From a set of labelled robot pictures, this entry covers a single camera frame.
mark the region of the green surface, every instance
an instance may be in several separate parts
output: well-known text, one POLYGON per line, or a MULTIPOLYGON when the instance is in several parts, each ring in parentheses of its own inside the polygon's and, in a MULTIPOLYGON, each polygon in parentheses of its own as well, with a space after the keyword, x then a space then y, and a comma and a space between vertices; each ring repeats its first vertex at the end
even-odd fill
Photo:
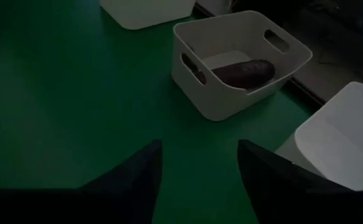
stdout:
POLYGON ((256 223, 237 140, 276 150, 310 112, 282 90, 204 119, 170 76, 176 23, 131 31, 95 0, 0 1, 0 187, 78 187, 163 139, 154 223, 256 223))

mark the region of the white container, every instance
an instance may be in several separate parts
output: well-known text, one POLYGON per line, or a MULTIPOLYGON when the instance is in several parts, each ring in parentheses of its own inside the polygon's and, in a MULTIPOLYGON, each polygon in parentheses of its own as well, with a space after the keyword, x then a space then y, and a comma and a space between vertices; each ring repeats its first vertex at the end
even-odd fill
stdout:
POLYGON ((352 190, 363 190, 363 84, 343 88, 276 154, 352 190))
POLYGON ((195 0, 99 0, 100 5, 125 29, 141 29, 187 17, 195 0))
POLYGON ((174 27, 172 77, 200 113, 220 121, 275 93, 312 54, 309 48, 270 19, 245 11, 184 22, 174 27), (283 53, 265 37, 271 30, 288 45, 283 53), (183 63, 185 54, 203 72, 203 85, 183 63), (275 78, 251 91, 223 83, 211 70, 237 62, 266 59, 275 65, 275 78))

